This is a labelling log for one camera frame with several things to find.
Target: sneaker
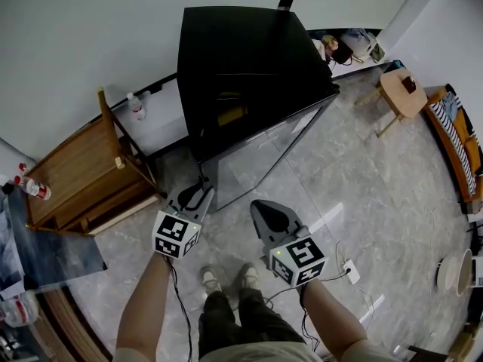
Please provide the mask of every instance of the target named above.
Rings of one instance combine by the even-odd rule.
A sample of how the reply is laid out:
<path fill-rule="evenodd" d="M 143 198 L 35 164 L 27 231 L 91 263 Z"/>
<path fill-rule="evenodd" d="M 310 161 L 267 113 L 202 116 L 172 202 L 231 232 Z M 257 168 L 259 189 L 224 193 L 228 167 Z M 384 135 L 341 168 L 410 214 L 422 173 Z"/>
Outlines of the sneaker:
<path fill-rule="evenodd" d="M 216 291 L 221 292 L 220 283 L 218 283 L 217 274 L 211 267 L 204 267 L 202 269 L 202 283 L 208 295 Z"/>
<path fill-rule="evenodd" d="M 243 279 L 241 281 L 241 288 L 253 288 L 254 290 L 259 290 L 258 271 L 255 264 L 248 262 L 243 266 L 242 272 Z"/>

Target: black and white marker cube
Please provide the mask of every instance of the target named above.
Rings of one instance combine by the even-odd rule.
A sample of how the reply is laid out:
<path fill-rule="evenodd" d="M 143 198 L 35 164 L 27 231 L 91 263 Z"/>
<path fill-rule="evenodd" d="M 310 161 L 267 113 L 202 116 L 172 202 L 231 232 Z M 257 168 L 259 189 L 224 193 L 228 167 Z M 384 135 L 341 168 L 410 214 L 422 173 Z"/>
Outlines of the black and white marker cube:
<path fill-rule="evenodd" d="M 311 237 L 299 238 L 270 250 L 270 269 L 291 287 L 317 278 L 326 260 Z"/>
<path fill-rule="evenodd" d="M 181 259 L 198 243 L 201 227 L 159 211 L 152 229 L 152 248 L 163 255 Z"/>

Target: power outlet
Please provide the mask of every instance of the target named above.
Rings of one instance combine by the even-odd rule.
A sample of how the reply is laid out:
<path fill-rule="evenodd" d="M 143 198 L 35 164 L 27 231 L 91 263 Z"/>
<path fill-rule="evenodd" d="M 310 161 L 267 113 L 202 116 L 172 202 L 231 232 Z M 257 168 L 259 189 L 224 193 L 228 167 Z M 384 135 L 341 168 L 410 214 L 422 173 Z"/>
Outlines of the power outlet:
<path fill-rule="evenodd" d="M 347 261 L 347 263 L 343 265 L 343 268 L 346 271 L 350 269 L 350 272 L 347 274 L 347 276 L 352 284 L 356 284 L 361 278 L 361 275 L 357 272 L 354 262 L 352 260 Z"/>

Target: chair leg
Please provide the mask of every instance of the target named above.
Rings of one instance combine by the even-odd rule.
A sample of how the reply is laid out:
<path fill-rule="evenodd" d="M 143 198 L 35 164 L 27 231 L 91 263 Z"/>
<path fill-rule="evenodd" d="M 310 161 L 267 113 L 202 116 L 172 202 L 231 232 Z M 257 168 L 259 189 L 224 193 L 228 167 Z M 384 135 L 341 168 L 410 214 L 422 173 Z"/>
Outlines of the chair leg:
<path fill-rule="evenodd" d="M 380 133 L 376 133 L 377 138 L 381 138 L 383 136 L 383 134 L 385 132 L 387 132 L 391 126 L 394 125 L 394 123 L 396 123 L 397 121 L 402 120 L 403 118 L 404 118 L 403 115 L 401 115 L 401 114 L 397 115 L 392 121 L 389 122 L 389 124 L 385 128 L 383 128 L 383 130 Z"/>
<path fill-rule="evenodd" d="M 373 98 L 378 97 L 381 94 L 382 87 L 378 87 L 376 90 L 372 91 L 365 97 L 362 97 L 360 100 L 355 101 L 356 106 L 361 106 L 365 105 L 366 103 L 369 103 Z"/>

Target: marble floor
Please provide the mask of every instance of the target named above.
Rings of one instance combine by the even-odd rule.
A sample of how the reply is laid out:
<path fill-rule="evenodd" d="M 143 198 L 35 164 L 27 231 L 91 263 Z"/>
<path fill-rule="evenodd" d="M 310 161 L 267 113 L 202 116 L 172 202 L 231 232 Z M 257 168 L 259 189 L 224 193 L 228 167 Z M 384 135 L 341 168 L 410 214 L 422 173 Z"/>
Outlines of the marble floor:
<path fill-rule="evenodd" d="M 235 203 L 206 216 L 198 246 L 176 263 L 195 344 L 205 298 L 198 279 L 203 265 L 215 267 L 234 306 L 231 284 L 247 261 L 258 265 L 264 296 L 286 288 L 263 267 L 262 245 L 249 214 L 250 202 L 265 198 L 295 209 L 308 226 L 321 222 L 314 237 L 329 256 L 322 278 L 339 274 L 336 244 L 341 242 L 338 261 L 354 261 L 364 292 L 345 278 L 325 285 L 358 318 L 371 302 L 382 301 L 363 322 L 373 342 L 387 350 L 401 342 L 440 352 L 449 348 L 464 323 L 469 292 L 457 298 L 438 291 L 433 281 L 442 257 L 469 246 L 468 224 L 423 117 L 404 120 L 378 139 L 374 131 L 394 116 L 384 99 L 354 106 L 355 99 L 374 89 L 381 73 L 374 69 L 337 81 L 339 97 L 271 175 Z M 159 180 L 168 191 L 196 180 L 187 148 L 163 156 L 158 165 L 164 168 Z M 162 207 L 154 204 L 100 233 L 96 241 L 109 269 L 69 284 L 110 351 L 122 310 L 149 260 L 152 225 Z M 297 293 L 283 293 L 274 303 L 300 330 Z M 158 360 L 183 360 L 187 353 L 185 319 L 170 288 Z M 325 349 L 321 346 L 318 353 Z"/>

